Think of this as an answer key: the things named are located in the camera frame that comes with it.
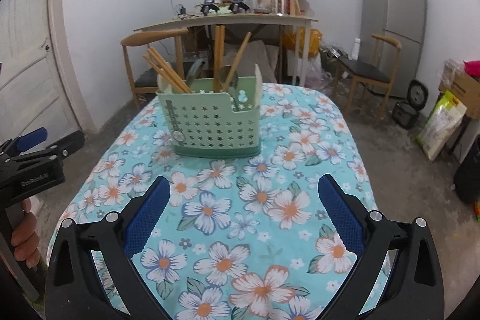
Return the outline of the left hand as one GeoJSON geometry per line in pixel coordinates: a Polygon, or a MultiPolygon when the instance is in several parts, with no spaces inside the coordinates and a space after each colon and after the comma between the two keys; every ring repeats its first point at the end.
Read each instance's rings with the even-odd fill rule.
{"type": "Polygon", "coordinates": [[[38,265],[41,254],[38,250],[39,236],[36,232],[37,219],[31,211],[32,204],[30,199],[21,202],[24,216],[19,225],[11,235],[11,244],[13,245],[14,257],[18,262],[25,262],[28,268],[38,265]]]}

